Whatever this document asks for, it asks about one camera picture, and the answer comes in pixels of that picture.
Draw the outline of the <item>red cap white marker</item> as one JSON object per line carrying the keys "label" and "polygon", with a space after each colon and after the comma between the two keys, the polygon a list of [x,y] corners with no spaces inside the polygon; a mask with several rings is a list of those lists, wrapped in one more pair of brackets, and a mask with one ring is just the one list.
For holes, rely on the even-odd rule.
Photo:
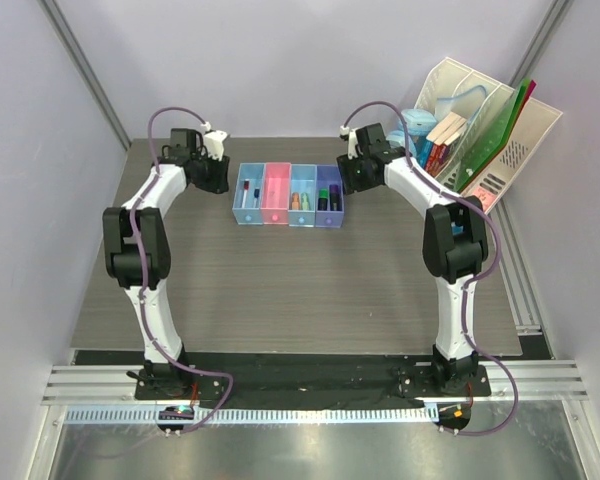
{"label": "red cap white marker", "polygon": [[242,192],[242,198],[241,198],[241,208],[242,209],[250,208],[247,206],[248,201],[249,201],[250,192],[251,192],[251,182],[250,182],[250,180],[244,180],[243,192]]}

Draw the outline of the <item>purple cap black marker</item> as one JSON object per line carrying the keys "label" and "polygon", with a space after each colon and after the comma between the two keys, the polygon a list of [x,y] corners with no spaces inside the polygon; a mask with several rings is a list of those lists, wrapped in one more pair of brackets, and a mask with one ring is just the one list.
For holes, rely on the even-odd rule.
{"label": "purple cap black marker", "polygon": [[331,211],[341,210],[341,189],[338,184],[329,185],[329,208]]}

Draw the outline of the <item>green cap black marker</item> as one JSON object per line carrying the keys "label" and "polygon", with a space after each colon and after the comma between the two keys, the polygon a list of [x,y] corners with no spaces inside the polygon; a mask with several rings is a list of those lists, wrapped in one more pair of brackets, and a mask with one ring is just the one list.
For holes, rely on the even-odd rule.
{"label": "green cap black marker", "polygon": [[326,188],[319,190],[317,199],[317,210],[327,211],[329,206],[329,191]]}

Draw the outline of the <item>light green eraser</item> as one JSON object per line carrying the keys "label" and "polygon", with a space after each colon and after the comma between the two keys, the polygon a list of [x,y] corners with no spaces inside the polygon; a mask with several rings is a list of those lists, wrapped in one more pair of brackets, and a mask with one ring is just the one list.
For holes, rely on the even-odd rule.
{"label": "light green eraser", "polygon": [[311,209],[309,194],[307,192],[301,194],[301,208],[303,211],[309,211]]}

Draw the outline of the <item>orange highlighter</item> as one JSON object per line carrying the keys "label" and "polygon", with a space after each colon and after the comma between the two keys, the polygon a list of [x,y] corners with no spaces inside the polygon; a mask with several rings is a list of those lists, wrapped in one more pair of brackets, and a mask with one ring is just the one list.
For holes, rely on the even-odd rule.
{"label": "orange highlighter", "polygon": [[291,195],[291,209],[293,211],[299,211],[302,209],[300,194],[298,192],[293,192]]}

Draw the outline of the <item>light blue bin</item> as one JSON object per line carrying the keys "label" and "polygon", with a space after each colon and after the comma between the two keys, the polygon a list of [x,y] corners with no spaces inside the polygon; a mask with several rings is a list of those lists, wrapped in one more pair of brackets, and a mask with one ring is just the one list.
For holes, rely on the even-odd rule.
{"label": "light blue bin", "polygon": [[264,163],[242,163],[239,167],[232,211],[238,225],[262,225],[261,193]]}
{"label": "light blue bin", "polygon": [[[290,192],[288,202],[288,223],[291,227],[312,228],[315,226],[316,214],[316,175],[317,167],[312,164],[293,164],[290,173]],[[301,194],[307,192],[309,194],[310,206],[309,211],[293,211],[291,209],[291,195],[293,192]]]}

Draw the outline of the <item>purple bin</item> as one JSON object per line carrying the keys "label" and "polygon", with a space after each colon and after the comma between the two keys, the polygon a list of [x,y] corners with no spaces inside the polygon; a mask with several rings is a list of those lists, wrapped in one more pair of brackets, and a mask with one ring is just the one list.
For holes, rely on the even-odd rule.
{"label": "purple bin", "polygon": [[[338,184],[341,189],[341,210],[331,211],[329,206],[327,211],[317,210],[317,199],[319,190],[326,188],[329,191],[330,184]],[[340,228],[344,220],[344,194],[342,191],[342,182],[338,167],[335,165],[318,165],[316,176],[316,214],[315,226],[318,228]]]}

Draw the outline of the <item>lower blue tape dispenser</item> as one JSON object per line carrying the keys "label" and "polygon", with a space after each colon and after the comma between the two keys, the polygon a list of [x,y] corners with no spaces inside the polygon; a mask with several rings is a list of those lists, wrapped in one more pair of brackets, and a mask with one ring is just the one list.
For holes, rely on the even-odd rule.
{"label": "lower blue tape dispenser", "polygon": [[405,142],[408,142],[408,150],[411,157],[416,158],[418,151],[413,138],[410,135],[405,135],[401,130],[393,130],[386,136],[386,140],[392,148],[404,147]]}

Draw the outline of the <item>blue tape dispenser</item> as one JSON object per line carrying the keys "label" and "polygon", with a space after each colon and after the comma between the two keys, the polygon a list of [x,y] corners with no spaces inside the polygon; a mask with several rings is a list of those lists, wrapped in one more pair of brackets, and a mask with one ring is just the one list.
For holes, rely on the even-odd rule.
{"label": "blue tape dispenser", "polygon": [[413,138],[410,135],[405,135],[401,130],[393,130],[386,136],[386,140],[392,148],[404,147],[405,142],[408,142],[408,150],[411,157],[416,158],[418,151]]}
{"label": "blue tape dispenser", "polygon": [[426,138],[438,123],[434,114],[424,109],[404,109],[401,115],[407,125],[409,139],[415,146]]}

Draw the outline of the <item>pink bin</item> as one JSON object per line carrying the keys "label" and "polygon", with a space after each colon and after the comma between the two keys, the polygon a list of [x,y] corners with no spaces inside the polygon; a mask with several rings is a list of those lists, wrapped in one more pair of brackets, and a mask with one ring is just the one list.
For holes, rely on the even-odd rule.
{"label": "pink bin", "polygon": [[266,163],[260,194],[260,211],[264,225],[286,225],[290,201],[291,164]]}

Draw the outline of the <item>upper blue tape dispenser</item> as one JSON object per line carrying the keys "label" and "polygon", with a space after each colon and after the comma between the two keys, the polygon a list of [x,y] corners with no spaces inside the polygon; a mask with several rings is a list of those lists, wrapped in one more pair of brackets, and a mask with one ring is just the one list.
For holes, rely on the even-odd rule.
{"label": "upper blue tape dispenser", "polygon": [[404,109],[401,115],[407,125],[409,139],[415,146],[426,138],[438,123],[434,114],[424,109]]}

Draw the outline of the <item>tan topped book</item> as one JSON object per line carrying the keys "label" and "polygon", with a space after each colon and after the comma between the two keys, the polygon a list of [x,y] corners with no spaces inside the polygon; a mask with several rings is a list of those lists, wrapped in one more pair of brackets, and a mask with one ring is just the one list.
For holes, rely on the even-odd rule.
{"label": "tan topped book", "polygon": [[429,132],[426,137],[427,145],[443,145],[446,140],[467,123],[467,119],[454,112],[448,113]]}

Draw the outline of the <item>white desk file organizer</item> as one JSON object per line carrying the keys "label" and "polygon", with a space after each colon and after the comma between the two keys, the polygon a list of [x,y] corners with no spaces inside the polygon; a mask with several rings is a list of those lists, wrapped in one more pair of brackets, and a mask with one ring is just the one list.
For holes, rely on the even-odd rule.
{"label": "white desk file organizer", "polygon": [[[471,147],[484,127],[494,119],[510,95],[515,93],[515,89],[447,57],[429,72],[415,103],[417,108],[434,114],[434,106],[439,97],[451,97],[476,85],[484,85],[488,96],[464,135],[451,147],[441,171],[434,177],[451,190],[458,171],[459,158]],[[528,98],[506,146],[460,194],[470,196],[469,193],[477,186],[491,189],[498,195],[491,209],[493,210],[561,115],[561,111],[532,97]]]}

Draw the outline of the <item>clear zip bag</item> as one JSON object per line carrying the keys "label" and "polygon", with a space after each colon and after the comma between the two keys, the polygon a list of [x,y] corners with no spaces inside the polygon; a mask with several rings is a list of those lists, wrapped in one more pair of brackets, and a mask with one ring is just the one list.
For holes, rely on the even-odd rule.
{"label": "clear zip bag", "polygon": [[434,106],[434,117],[437,121],[441,121],[448,114],[455,113],[472,123],[487,96],[485,86],[476,85],[451,97],[439,97]]}

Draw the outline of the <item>pink sticky note pad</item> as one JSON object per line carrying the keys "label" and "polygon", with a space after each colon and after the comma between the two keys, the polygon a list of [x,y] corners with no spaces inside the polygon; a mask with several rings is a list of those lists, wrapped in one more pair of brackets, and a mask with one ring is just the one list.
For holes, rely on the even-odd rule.
{"label": "pink sticky note pad", "polygon": [[496,193],[494,193],[491,189],[482,187],[482,186],[477,186],[475,187],[470,193],[470,196],[475,196],[482,205],[482,210],[485,213],[489,213],[490,210],[492,209],[493,205],[495,204],[498,195]]}

